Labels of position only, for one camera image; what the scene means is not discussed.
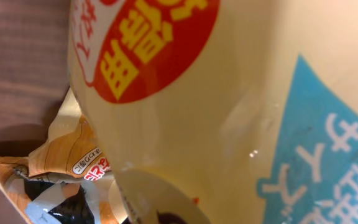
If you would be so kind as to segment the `yellow snack bag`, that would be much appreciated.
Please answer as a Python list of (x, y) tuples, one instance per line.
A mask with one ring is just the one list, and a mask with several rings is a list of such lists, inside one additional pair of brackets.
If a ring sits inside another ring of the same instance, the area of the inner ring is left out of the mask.
[(26, 222), (358, 223), (358, 0), (72, 1), (67, 65)]

